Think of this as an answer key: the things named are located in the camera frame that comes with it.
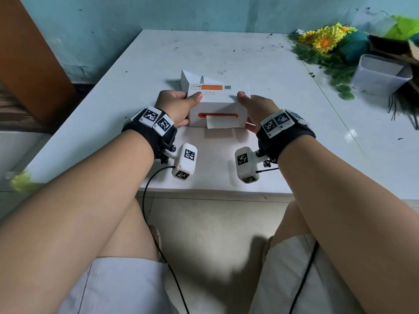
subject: blue wall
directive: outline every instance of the blue wall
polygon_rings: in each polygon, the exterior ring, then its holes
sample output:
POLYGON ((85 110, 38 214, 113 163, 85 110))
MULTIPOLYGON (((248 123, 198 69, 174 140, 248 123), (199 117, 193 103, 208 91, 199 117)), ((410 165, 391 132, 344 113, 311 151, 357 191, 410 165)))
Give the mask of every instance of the blue wall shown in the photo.
POLYGON ((288 33, 357 9, 419 17, 419 0, 21 0, 73 81, 96 82, 142 29, 288 33))

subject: shorts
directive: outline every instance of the shorts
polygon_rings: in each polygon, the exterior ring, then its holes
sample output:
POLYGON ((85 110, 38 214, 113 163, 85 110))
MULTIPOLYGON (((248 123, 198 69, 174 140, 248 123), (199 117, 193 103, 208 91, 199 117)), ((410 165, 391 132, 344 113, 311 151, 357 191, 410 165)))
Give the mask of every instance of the shorts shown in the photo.
MULTIPOLYGON (((250 314, 284 313, 300 286, 316 239, 296 236, 266 256, 250 314)), ((179 314, 164 288, 167 265, 136 258, 97 258, 57 314, 179 314)), ((364 314, 335 267, 318 249, 294 314, 364 314)))

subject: translucent box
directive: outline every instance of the translucent box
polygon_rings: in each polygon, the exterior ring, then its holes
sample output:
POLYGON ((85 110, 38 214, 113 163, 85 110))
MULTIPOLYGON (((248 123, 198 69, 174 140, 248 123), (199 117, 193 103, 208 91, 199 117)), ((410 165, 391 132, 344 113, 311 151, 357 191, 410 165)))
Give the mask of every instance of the translucent box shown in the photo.
POLYGON ((408 63, 364 54, 359 60, 352 85, 357 90, 388 97, 412 77, 408 63))

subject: black wire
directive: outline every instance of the black wire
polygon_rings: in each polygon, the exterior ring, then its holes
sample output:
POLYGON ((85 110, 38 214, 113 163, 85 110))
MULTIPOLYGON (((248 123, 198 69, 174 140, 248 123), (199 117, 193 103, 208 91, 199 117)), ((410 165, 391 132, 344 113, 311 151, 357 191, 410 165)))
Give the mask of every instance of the black wire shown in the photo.
POLYGON ((256 173, 260 173, 260 172, 267 172, 267 171, 273 171, 274 169, 263 169, 261 171, 256 171, 256 173))
MULTIPOLYGON (((151 175, 150 179, 149 179, 149 180, 148 180, 148 182, 147 182, 147 185, 145 185, 144 194, 143 194, 143 201, 142 201, 142 205, 141 205, 141 210, 142 210, 142 212, 143 212, 143 217, 144 217, 145 223, 146 223, 147 225, 148 225, 148 221, 147 221, 147 219, 145 218, 144 200, 145 200, 145 192, 147 192, 148 185, 150 184, 151 179, 152 179, 153 177, 155 177, 155 176, 157 175, 157 173, 159 173, 159 172, 163 171, 164 169, 172 169, 172 168, 175 168, 175 166, 165 166, 165 167, 162 167, 162 168, 161 168, 161 169, 159 169, 156 173, 154 173, 153 175, 151 175)), ((188 307, 186 306, 186 301, 185 301, 185 298, 184 298, 184 296, 183 296, 183 293, 182 293, 181 287, 180 287, 180 285, 179 285, 179 282, 178 282, 178 280, 177 280, 177 278, 176 278, 175 272, 173 271, 173 269, 172 269, 172 267, 170 266, 170 264, 167 262, 167 259, 166 259, 166 258, 165 258, 165 256, 163 255, 163 252, 160 250, 160 247, 158 246, 158 242, 156 241, 156 239, 154 238, 154 236, 153 236, 153 240, 154 240, 154 244, 156 245, 156 247, 157 247, 157 249, 158 249, 158 251, 159 251, 159 253, 160 253, 161 257, 163 258, 164 262, 166 262, 166 263, 167 263, 167 265, 169 266, 169 270, 170 270, 170 272, 173 274, 173 277, 174 277, 174 279, 175 279, 176 285, 178 286, 178 289, 179 289, 179 293, 181 294, 181 298, 182 298, 182 301, 183 301, 183 303, 184 303, 184 306, 185 306, 185 309, 186 309, 186 313, 187 313, 187 314, 189 314, 189 310, 188 310, 188 307)))
POLYGON ((297 299, 300 296, 302 287, 304 286, 304 283, 306 282, 308 272, 310 271, 311 265, 313 264, 314 257, 316 256, 317 250, 318 250, 318 241, 316 240, 316 243, 314 244, 313 252, 311 253, 310 261, 307 264, 306 272, 304 273, 304 276, 302 277, 300 287, 298 288, 297 294, 295 295, 294 300, 292 301, 290 311, 288 312, 288 314, 291 314, 292 311, 294 311, 295 304, 297 303, 297 299))

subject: table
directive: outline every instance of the table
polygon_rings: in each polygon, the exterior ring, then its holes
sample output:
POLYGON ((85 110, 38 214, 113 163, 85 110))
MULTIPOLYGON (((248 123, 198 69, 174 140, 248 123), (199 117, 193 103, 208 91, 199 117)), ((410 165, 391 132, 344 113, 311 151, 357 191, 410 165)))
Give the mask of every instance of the table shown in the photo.
MULTIPOLYGON (((370 122, 366 124, 362 118, 354 120, 351 115, 357 112, 348 111, 352 106, 365 108, 361 99, 345 102, 327 88, 327 84, 318 84, 322 79, 320 75, 316 78, 309 75, 309 70, 319 74, 317 67, 308 67, 297 60, 291 48, 286 36, 280 34, 144 30, 27 170, 34 182, 45 183, 92 154, 120 133, 127 117, 153 105, 160 90, 180 90, 179 79, 184 69, 222 82, 247 83, 251 93, 272 98, 280 107, 294 110, 306 118, 318 140, 337 156, 401 198, 419 199, 419 193, 413 187, 418 184, 417 178, 409 175, 410 178, 404 180, 404 169, 408 164, 401 165, 400 174, 389 177, 387 173, 399 165, 398 162, 395 160, 393 167, 380 167, 388 162, 390 155, 375 160, 385 144, 380 141, 380 127, 374 127, 370 132, 370 122), (374 143, 368 144, 369 138, 373 138, 374 143)), ((409 139, 415 138, 417 142, 417 135, 404 127, 405 122, 391 123, 388 116, 388 121, 383 120, 380 126, 397 126, 400 134, 409 131, 400 137, 408 140, 409 135, 409 139)), ((237 178, 234 152, 243 146, 257 149, 256 137, 245 129, 184 127, 179 129, 175 144, 180 146, 185 142, 198 149, 195 174, 187 181, 181 181, 165 170, 153 179, 150 190, 290 193, 278 171, 261 173, 259 181, 253 184, 244 184, 237 178)), ((406 143, 402 141, 398 145, 400 152, 397 155, 400 156, 406 143)), ((156 161, 149 176, 159 167, 161 165, 156 161)))

